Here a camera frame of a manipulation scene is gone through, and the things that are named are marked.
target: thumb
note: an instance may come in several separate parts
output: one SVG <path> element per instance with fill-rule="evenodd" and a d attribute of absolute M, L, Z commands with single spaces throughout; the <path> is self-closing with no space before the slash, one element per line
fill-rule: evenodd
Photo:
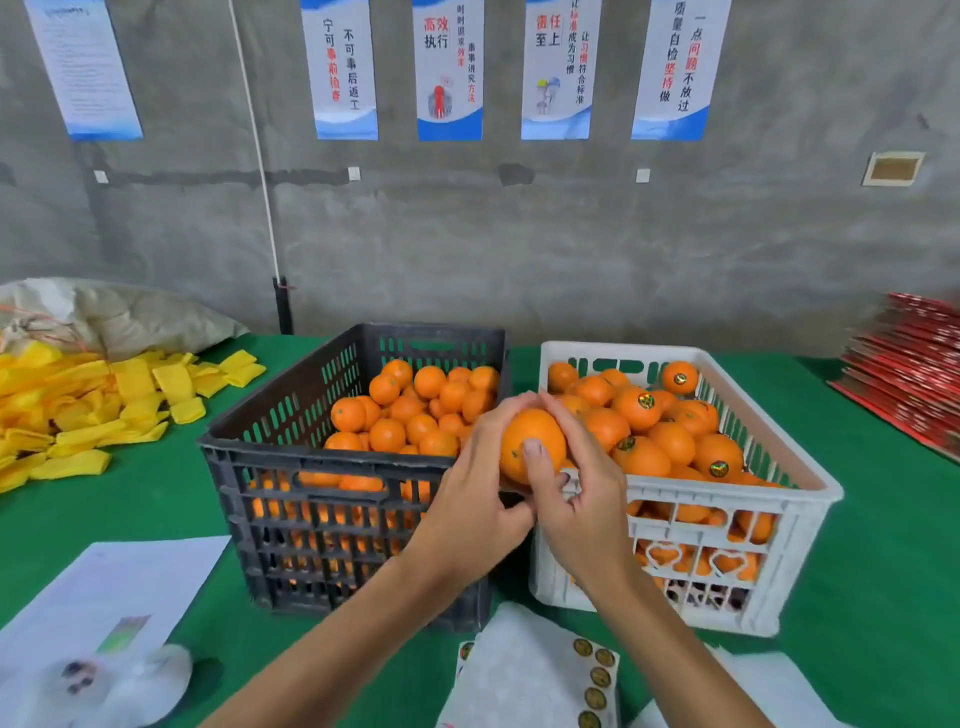
<path fill-rule="evenodd" d="M 534 493 L 538 517 L 546 522 L 560 518 L 564 509 L 569 506 L 566 505 L 564 495 L 560 492 L 558 477 L 553 470 L 553 461 L 543 443 L 534 438 L 524 440 L 523 460 L 527 466 L 527 477 L 530 479 L 530 489 Z"/>

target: illustration on poster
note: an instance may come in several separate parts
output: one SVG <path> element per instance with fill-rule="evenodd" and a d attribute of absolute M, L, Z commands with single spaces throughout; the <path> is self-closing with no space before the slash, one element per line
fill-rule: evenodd
<path fill-rule="evenodd" d="M 537 91 L 542 94 L 542 97 L 537 102 L 538 113 L 550 113 L 550 110 L 553 107 L 553 99 L 557 95 L 558 90 L 560 90 L 560 79 L 558 79 L 556 76 L 549 81 L 546 79 L 540 79 L 537 81 Z"/>

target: forearm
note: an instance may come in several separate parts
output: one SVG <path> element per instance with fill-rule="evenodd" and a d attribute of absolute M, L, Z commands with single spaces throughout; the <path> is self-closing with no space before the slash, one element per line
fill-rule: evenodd
<path fill-rule="evenodd" d="M 459 592 L 397 556 L 210 716 L 203 728 L 333 725 L 387 660 Z"/>
<path fill-rule="evenodd" d="M 772 728 L 640 571 L 590 594 L 650 684 L 670 728 Z"/>

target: hand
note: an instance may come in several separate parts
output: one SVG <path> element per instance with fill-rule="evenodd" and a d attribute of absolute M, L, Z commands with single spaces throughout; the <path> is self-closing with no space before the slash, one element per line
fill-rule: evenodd
<path fill-rule="evenodd" d="M 457 593 L 485 576 L 533 528 L 530 502 L 513 508 L 500 502 L 500 443 L 517 413 L 537 403 L 537 395 L 528 392 L 502 401 L 477 420 L 467 446 L 444 473 L 429 512 L 401 554 L 429 565 Z"/>
<path fill-rule="evenodd" d="M 580 470 L 581 493 L 564 501 L 558 485 L 563 486 L 565 476 L 558 483 L 539 440 L 525 441 L 537 516 L 557 561 L 592 598 L 612 580 L 629 580 L 639 570 L 627 532 L 627 477 L 566 407 L 546 392 L 540 392 L 540 404 L 564 431 Z"/>

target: white plastic crate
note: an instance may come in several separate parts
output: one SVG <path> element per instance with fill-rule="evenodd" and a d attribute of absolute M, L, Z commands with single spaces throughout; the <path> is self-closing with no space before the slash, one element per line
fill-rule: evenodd
<path fill-rule="evenodd" d="M 660 370 L 671 361 L 687 361 L 699 370 L 696 399 L 709 401 L 717 408 L 720 431 L 743 448 L 747 469 L 788 488 L 628 475 L 628 503 L 650 500 L 721 508 L 727 513 L 727 522 L 722 526 L 677 522 L 676 505 L 669 521 L 626 515 L 624 518 L 635 552 L 637 542 L 649 541 L 647 549 L 659 546 L 667 551 L 671 551 L 670 546 L 688 546 L 694 549 L 690 567 L 694 573 L 701 553 L 709 554 L 709 575 L 691 577 L 689 572 L 674 570 L 682 556 L 680 549 L 670 564 L 660 566 L 650 559 L 650 565 L 644 567 L 662 579 L 666 598 L 687 624 L 758 637 L 776 635 L 780 631 L 780 611 L 827 510 L 843 497 L 840 484 L 771 420 L 713 357 L 700 349 L 548 341 L 540 347 L 540 387 L 546 387 L 547 369 L 555 361 L 569 361 L 581 376 L 619 369 L 632 383 L 648 389 L 660 389 Z M 568 472 L 571 479 L 564 493 L 572 497 L 580 483 L 577 471 Z M 749 533 L 742 542 L 728 538 L 736 511 L 753 512 Z M 774 514 L 776 523 L 769 540 L 755 544 L 752 540 L 761 513 Z M 756 582 L 737 578 L 743 571 L 740 567 L 727 573 L 717 568 L 717 558 L 725 555 L 746 566 L 745 557 L 737 554 L 747 551 L 757 555 Z M 544 604 L 594 609 L 587 595 L 550 553 L 539 526 L 530 565 L 530 591 Z"/>

